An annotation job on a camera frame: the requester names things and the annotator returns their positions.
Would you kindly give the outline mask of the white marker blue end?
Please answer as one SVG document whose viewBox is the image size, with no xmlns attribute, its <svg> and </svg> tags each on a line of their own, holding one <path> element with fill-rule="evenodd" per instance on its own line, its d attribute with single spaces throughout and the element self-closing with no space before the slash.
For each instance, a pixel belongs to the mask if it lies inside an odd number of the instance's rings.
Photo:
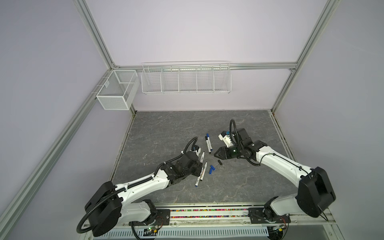
<svg viewBox="0 0 384 240">
<path fill-rule="evenodd" d="M 199 182 L 200 182 L 200 179 L 201 179 L 201 176 L 202 176 L 202 173 L 199 175 L 199 177 L 197 178 L 196 182 L 195 182 L 195 187 L 198 187 L 199 185 Z"/>
</svg>

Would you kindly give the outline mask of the white marker blue tip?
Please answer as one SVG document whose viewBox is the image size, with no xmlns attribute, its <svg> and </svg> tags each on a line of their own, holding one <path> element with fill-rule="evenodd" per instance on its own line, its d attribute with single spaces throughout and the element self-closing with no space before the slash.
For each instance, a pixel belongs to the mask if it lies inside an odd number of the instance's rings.
<svg viewBox="0 0 384 240">
<path fill-rule="evenodd" d="M 203 161 L 204 161 L 204 156 L 205 156 L 205 152 L 203 152 L 202 155 L 201 155 L 201 158 L 200 158 L 200 162 L 201 163 L 203 163 Z"/>
</svg>

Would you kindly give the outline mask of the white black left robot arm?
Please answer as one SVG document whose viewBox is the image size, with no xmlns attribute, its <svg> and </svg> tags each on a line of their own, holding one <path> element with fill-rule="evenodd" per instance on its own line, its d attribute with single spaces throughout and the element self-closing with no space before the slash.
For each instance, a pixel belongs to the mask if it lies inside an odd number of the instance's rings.
<svg viewBox="0 0 384 240">
<path fill-rule="evenodd" d="M 92 232 L 93 236 L 99 237 L 119 223 L 153 223 L 158 216 L 153 202 L 136 201 L 178 184 L 190 175 L 199 177 L 202 168 L 197 151 L 184 151 L 161 163 L 154 173 L 135 181 L 117 185 L 111 181 L 103 183 L 85 205 L 86 213 L 77 225 L 77 233 Z"/>
</svg>

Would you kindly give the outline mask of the blue capped white marker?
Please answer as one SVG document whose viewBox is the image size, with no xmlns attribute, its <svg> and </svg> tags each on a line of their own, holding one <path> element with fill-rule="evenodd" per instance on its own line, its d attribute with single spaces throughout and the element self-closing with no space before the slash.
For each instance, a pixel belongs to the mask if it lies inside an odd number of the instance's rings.
<svg viewBox="0 0 384 240">
<path fill-rule="evenodd" d="M 211 144 L 211 140 L 210 140 L 209 134 L 206 135 L 206 140 L 207 140 L 208 147 L 209 147 L 210 153 L 211 153 L 213 151 L 213 147 L 212 147 L 212 144 Z"/>
</svg>

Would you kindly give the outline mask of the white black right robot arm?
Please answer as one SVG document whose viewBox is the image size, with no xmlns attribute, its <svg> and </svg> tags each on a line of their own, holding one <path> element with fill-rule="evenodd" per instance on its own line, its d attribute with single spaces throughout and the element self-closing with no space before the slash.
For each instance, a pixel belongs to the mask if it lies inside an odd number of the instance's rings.
<svg viewBox="0 0 384 240">
<path fill-rule="evenodd" d="M 336 200 L 335 191 L 324 169 L 296 163 L 262 141 L 255 141 L 247 146 L 237 144 L 221 147 L 214 156 L 220 160 L 245 159 L 257 167 L 265 165 L 297 187 L 296 194 L 273 197 L 265 203 L 262 212 L 256 214 L 269 223 L 288 214 L 304 213 L 317 218 Z"/>
</svg>

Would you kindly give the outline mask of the white marker black tip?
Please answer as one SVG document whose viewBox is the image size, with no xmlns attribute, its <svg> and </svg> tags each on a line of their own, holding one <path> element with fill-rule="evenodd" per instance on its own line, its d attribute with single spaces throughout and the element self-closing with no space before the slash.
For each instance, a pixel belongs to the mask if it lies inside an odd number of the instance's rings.
<svg viewBox="0 0 384 240">
<path fill-rule="evenodd" d="M 208 152 L 209 152 L 209 154 L 211 154 L 212 153 L 212 149 L 211 149 L 211 144 L 210 144 L 208 136 L 205 136 L 205 140 L 206 140 L 206 145 L 207 145 L 207 148 L 208 148 Z"/>
</svg>

